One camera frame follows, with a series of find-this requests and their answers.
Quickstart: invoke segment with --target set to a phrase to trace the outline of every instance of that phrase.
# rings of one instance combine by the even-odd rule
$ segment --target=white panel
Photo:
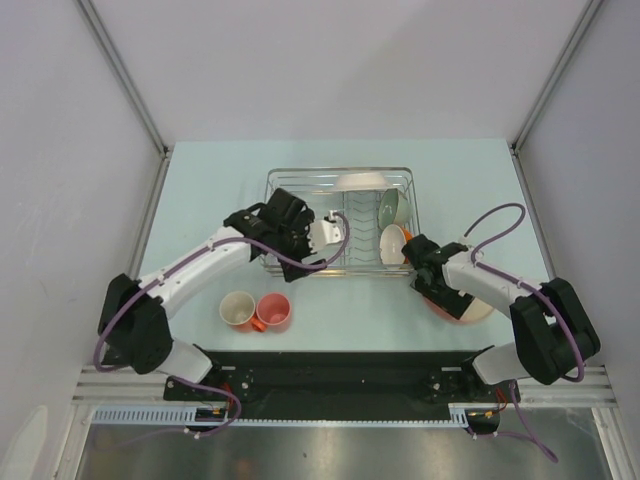
[[[73,2],[2,2],[0,72],[0,457],[47,405],[44,479],[159,159]]]
[[[640,439],[640,2],[605,4],[523,166],[559,274],[574,282]]]
[[[513,139],[586,0],[96,0],[165,141]]]

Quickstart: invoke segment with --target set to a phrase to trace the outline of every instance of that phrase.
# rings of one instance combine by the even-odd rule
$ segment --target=table
[[[457,240],[482,213],[524,203],[507,143],[482,140],[181,142],[175,146],[144,254],[141,274],[203,242],[232,212],[264,200],[273,168],[401,166],[413,171],[422,233]],[[517,211],[490,217],[476,243],[508,227]],[[530,278],[548,279],[527,218],[486,248],[485,259]],[[218,315],[221,299],[246,290],[256,301],[272,291],[292,302],[282,334],[238,333]],[[426,308],[409,278],[305,278],[285,284],[258,261],[218,279],[172,319],[172,334],[208,350],[443,351],[477,350],[513,341],[509,321],[494,312],[476,325],[453,325]]]

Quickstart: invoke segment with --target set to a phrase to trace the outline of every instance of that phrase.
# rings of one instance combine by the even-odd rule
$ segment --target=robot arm
[[[402,251],[417,272],[414,288],[454,318],[461,318],[478,298],[511,320],[515,343],[490,347],[473,360],[484,383],[533,377],[549,385],[577,367],[560,325],[549,324],[546,316],[551,312],[530,289],[561,314],[582,359],[600,350],[600,340],[569,282],[556,278],[540,284],[506,274],[519,280],[514,283],[475,265],[466,245],[454,242],[440,247],[424,235],[411,239]]]
[[[211,370],[211,361],[197,346],[173,339],[168,325],[187,300],[215,277],[266,252],[279,255],[286,282],[305,277],[327,263],[303,265],[303,259],[344,239],[333,212],[325,220],[315,220],[302,200],[278,189],[266,205],[229,216],[213,236],[172,264],[138,281],[124,274],[114,278],[98,333],[139,374],[157,370],[199,383]]]

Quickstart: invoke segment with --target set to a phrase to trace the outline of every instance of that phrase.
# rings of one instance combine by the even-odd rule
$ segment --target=dish rack
[[[380,260],[380,235],[378,208],[386,188],[363,191],[335,191],[335,184],[341,175],[355,173],[379,173],[389,184],[397,188],[409,201],[411,215],[403,225],[412,235],[420,233],[418,205],[416,204],[413,174],[408,168],[277,168],[267,176],[266,200],[277,188],[283,188],[304,200],[316,218],[322,218],[329,210],[342,212],[349,220],[351,239],[345,252],[331,266],[315,273],[314,276],[408,275],[413,268],[408,264],[384,265]],[[338,251],[339,245],[330,245],[320,254],[305,259],[311,263],[321,258],[329,258]],[[272,275],[281,276],[282,269],[272,255],[262,257],[265,269]]]

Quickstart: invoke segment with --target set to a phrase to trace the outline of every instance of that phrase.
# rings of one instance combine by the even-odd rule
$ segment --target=cup handle
[[[256,332],[264,333],[267,331],[267,324],[260,321],[260,319],[254,315],[251,317],[251,328],[253,328]]]

